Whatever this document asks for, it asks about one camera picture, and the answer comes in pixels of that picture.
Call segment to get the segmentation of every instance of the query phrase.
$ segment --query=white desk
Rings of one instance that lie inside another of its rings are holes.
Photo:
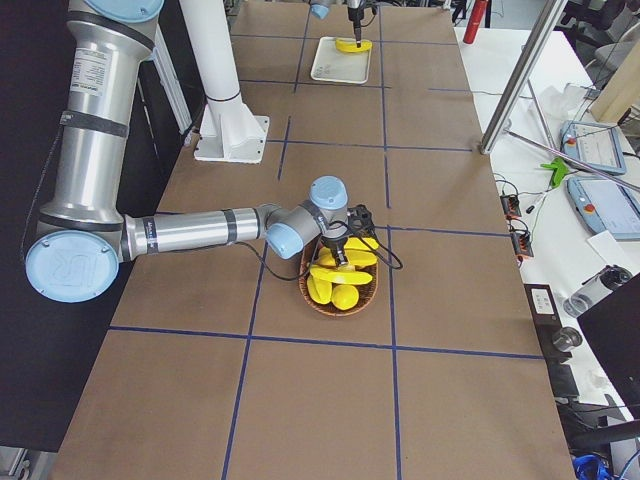
[[[462,42],[464,29],[457,28],[456,35],[469,84],[474,91],[480,125],[484,131],[500,97],[480,92],[503,92],[529,32],[480,29],[472,45]],[[547,88],[555,87],[562,92],[567,83],[588,87],[591,80],[563,34],[554,32],[531,75],[531,83],[545,109],[543,92]],[[529,95],[530,92],[525,87],[522,96]],[[552,133],[559,137],[562,122],[572,119],[573,115],[565,118],[546,115],[546,118]],[[591,120],[588,113],[584,120]],[[546,144],[544,131],[532,100],[520,99],[511,115],[511,121],[511,129],[514,132]],[[626,140],[623,142],[623,150],[633,151]],[[551,154],[506,135],[498,140],[491,153],[493,171],[504,175],[520,192],[542,192],[547,189],[551,172],[541,168],[540,164],[551,160]],[[630,157],[626,160],[628,172],[624,179],[631,183],[640,183],[640,162]],[[505,192],[513,193],[513,190],[507,185]],[[611,260],[605,261],[587,243],[592,234],[576,215],[564,185],[549,193],[542,208],[538,206],[527,215],[524,213],[526,208],[536,198],[536,195],[520,196],[523,220],[529,228],[533,228],[536,215],[538,216],[532,245],[535,257],[524,261],[520,269],[522,280],[524,283],[549,284],[560,311],[562,324],[579,329],[577,321],[564,313],[562,301]],[[618,244],[628,256],[628,260],[621,266],[634,274],[638,273],[640,242]],[[604,395],[608,394],[616,403],[623,404],[615,389],[606,377],[603,377],[604,373],[588,345],[583,343],[573,350],[572,354],[573,359],[568,364],[573,370],[581,401],[607,405]]]

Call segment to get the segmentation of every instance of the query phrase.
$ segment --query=green clip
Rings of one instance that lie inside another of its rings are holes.
[[[564,177],[569,173],[569,167],[567,167],[564,163],[564,160],[560,157],[556,157],[551,163],[542,163],[540,164],[542,168],[548,168],[549,170],[553,170],[553,175],[551,175],[551,188],[557,188],[562,183]]]

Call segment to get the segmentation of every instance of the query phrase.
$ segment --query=brown tabletop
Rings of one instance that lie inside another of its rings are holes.
[[[292,208],[336,175],[405,268],[335,319],[240,246],[138,259],[51,478],[573,478],[450,13],[381,8],[352,86],[310,78],[346,9],[308,10],[243,6],[232,41],[245,102],[271,117],[264,159],[185,148],[159,211]]]

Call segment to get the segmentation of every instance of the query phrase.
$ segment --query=light blue round cap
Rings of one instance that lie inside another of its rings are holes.
[[[311,13],[314,17],[324,20],[329,13],[329,7],[325,7],[324,5],[311,5]]]
[[[285,260],[301,252],[304,247],[302,237],[293,228],[285,223],[274,223],[267,230],[267,243]]]
[[[160,13],[164,0],[84,0],[96,12],[122,23],[142,23]]]
[[[84,302],[97,297],[118,274],[118,255],[109,243],[88,232],[63,230],[42,237],[26,259],[33,288],[51,300]]]
[[[347,205],[347,189],[338,177],[320,177],[311,184],[309,198],[318,208],[338,210]]]

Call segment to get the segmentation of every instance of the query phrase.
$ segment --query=red cylinder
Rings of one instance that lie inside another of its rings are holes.
[[[487,10],[488,3],[489,0],[476,0],[473,4],[469,23],[467,24],[467,29],[465,30],[464,38],[462,39],[464,43],[471,44],[476,39],[476,33],[478,32],[478,27],[480,26],[484,12]]]

